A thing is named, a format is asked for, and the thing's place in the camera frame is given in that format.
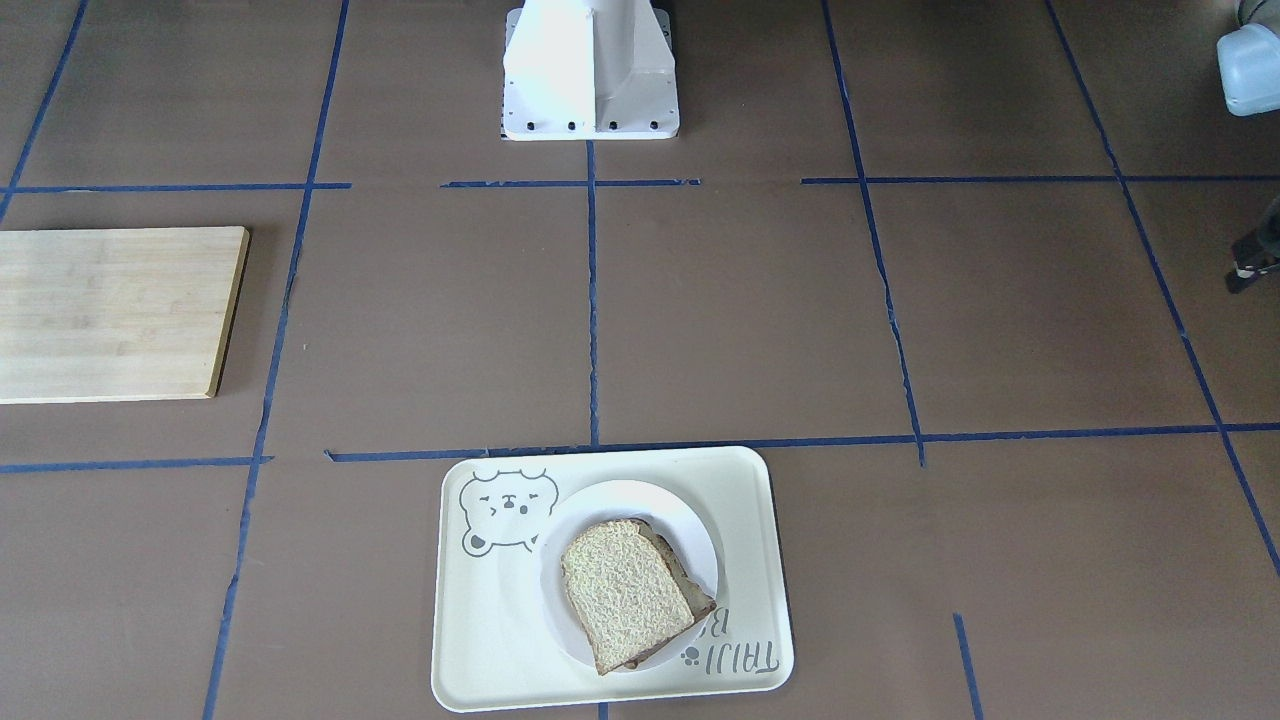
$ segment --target bread slice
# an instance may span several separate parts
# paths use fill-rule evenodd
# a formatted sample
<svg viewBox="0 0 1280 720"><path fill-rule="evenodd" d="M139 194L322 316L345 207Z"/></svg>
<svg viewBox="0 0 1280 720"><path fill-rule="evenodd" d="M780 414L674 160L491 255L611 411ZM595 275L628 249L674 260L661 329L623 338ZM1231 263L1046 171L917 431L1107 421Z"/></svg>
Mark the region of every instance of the bread slice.
<svg viewBox="0 0 1280 720"><path fill-rule="evenodd" d="M591 525L568 544L561 566L600 675L635 667L716 607L644 520Z"/></svg>

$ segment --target round plate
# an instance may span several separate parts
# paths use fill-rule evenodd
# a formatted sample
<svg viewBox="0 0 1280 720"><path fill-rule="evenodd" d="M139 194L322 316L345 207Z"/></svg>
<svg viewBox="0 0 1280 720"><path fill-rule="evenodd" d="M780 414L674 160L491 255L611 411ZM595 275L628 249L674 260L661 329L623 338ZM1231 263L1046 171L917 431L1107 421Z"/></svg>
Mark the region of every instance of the round plate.
<svg viewBox="0 0 1280 720"><path fill-rule="evenodd" d="M698 514L673 493L639 480L608 480L577 491L556 506L541 537L538 538L535 555L539 597L543 598L543 618L547 620L547 626L561 650L589 667L595 667L595 659L586 641L586 633L564 593L561 556L582 530L596 523L626 518L644 520L654 532L667 538L676 551L676 557L685 566L685 573L703 588L703 592L716 597L719 589L719 561L716 559L716 546L712 543L710 533ZM678 656L698 637L705 621L704 618L695 623L635 670L618 667L614 673L649 670Z"/></svg>

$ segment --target wooden cutting board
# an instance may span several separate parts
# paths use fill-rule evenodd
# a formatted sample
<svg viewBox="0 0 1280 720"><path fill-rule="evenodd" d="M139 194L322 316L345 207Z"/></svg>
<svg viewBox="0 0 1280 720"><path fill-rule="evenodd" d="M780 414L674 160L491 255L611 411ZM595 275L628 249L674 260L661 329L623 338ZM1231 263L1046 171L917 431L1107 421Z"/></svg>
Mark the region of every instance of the wooden cutting board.
<svg viewBox="0 0 1280 720"><path fill-rule="evenodd" d="M0 232L0 404L212 397L248 231Z"/></svg>

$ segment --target bear drawing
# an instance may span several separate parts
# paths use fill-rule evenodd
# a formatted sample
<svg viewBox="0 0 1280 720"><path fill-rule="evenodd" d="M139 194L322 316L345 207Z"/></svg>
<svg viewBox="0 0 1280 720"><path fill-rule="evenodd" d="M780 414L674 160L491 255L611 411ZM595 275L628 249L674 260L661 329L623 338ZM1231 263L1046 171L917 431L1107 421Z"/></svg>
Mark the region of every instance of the bear drawing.
<svg viewBox="0 0 1280 720"><path fill-rule="evenodd" d="M462 550L472 557L488 555L499 544L522 544L532 552L557 500L559 488L545 470L535 475L524 470L500 471L492 478L472 473L458 495L467 520Z"/></svg>

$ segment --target white tray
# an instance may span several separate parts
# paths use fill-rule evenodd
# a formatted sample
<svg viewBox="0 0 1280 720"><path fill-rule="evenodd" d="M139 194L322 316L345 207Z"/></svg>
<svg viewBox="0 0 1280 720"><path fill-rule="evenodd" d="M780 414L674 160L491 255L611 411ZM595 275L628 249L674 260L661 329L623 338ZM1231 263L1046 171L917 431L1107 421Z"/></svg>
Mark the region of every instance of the white tray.
<svg viewBox="0 0 1280 720"><path fill-rule="evenodd" d="M673 660L602 678L552 637L532 548L557 503L618 479L671 491L707 525L719 560L718 609ZM442 493L431 692L448 710L769 691L791 676L769 473L751 450L466 460L444 477ZM511 497L494 507L502 496Z"/></svg>

